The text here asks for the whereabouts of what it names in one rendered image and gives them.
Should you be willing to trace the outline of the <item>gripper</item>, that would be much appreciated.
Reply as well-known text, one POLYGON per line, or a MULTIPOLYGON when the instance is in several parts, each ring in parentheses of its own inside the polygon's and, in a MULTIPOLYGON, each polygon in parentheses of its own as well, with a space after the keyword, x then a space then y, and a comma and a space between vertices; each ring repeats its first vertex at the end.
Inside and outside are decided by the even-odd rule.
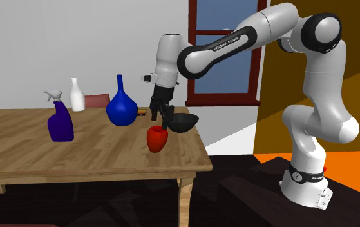
POLYGON ((162 115, 162 129, 166 130, 169 126, 169 123, 173 120, 174 106, 169 105, 169 102, 173 99, 174 88, 161 87, 159 85, 154 85, 153 95, 149 108, 151 109, 151 120, 156 121, 159 111, 159 106, 161 108, 162 115))

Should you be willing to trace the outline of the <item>black bowl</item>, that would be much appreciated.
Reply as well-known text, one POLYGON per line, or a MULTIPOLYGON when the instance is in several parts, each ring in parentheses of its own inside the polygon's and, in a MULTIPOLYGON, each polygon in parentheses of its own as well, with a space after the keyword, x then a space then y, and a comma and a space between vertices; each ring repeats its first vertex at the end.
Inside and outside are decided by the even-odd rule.
POLYGON ((185 133, 191 130, 199 120, 199 116, 191 113, 174 113, 173 120, 168 123, 168 128, 176 133, 185 133))

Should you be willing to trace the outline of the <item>red bell pepper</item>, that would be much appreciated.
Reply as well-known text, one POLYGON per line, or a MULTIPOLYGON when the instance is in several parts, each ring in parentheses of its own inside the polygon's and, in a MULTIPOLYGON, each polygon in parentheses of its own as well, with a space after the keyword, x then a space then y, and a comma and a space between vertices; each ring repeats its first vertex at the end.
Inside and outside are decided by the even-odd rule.
POLYGON ((161 126, 152 126, 147 131, 147 147, 150 152, 160 152, 168 139, 168 132, 161 126))

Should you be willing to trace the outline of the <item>blue round vase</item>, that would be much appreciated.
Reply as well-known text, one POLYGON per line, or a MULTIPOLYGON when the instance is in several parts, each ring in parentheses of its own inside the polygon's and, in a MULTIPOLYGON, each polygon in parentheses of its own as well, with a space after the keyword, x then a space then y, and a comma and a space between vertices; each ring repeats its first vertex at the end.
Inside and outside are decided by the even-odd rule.
POLYGON ((124 91, 122 74, 117 75, 118 90, 106 107, 109 120, 116 126, 131 125, 138 112, 138 106, 124 91))

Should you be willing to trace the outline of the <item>white bottle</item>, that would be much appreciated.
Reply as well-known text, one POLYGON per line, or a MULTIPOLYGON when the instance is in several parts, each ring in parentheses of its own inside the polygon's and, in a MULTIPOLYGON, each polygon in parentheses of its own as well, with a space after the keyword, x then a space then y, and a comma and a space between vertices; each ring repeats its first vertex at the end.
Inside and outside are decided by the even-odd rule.
POLYGON ((77 78, 71 78, 70 104, 74 112, 80 112, 85 109, 84 93, 77 83, 77 78))

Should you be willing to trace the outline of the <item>wooden table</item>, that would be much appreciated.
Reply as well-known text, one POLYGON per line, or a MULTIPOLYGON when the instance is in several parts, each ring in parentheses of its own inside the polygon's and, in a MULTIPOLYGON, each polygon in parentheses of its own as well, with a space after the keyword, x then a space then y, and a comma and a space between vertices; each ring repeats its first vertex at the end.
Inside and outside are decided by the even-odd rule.
POLYGON ((75 138, 53 142, 47 131, 51 109, 0 110, 0 218, 34 210, 31 194, 51 183, 176 179, 179 223, 188 225, 193 180, 213 166, 196 129, 169 133, 163 150, 150 152, 147 130, 151 114, 129 126, 113 125, 104 109, 71 114, 75 138))

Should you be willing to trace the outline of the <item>purple spray bottle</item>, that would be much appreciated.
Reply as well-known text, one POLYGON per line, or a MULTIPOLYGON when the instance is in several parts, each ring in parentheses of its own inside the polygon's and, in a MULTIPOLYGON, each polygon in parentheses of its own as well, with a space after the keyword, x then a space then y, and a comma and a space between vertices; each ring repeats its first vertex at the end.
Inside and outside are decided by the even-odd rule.
POLYGON ((53 98, 55 114, 48 119, 48 130, 51 140, 54 142, 70 142, 74 140, 73 123, 64 103, 61 101, 60 90, 45 90, 48 94, 48 101, 53 98))

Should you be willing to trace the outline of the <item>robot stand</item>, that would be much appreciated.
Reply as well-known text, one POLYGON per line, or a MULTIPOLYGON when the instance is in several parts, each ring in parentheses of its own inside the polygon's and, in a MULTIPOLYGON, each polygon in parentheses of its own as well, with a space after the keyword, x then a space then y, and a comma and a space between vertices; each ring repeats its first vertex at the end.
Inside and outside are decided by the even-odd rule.
POLYGON ((229 227, 360 227, 360 192, 333 180, 326 210, 288 200, 279 186, 288 163, 277 157, 218 183, 217 204, 229 227))

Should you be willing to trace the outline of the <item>window with red frame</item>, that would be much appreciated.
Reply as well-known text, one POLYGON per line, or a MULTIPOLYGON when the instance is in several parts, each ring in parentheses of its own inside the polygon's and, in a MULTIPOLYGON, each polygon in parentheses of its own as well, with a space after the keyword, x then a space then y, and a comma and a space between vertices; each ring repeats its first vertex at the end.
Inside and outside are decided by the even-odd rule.
POLYGON ((189 0, 188 42, 214 57, 206 74, 187 82, 186 106, 259 106, 258 76, 263 48, 241 50, 237 24, 270 6, 271 0, 189 0))

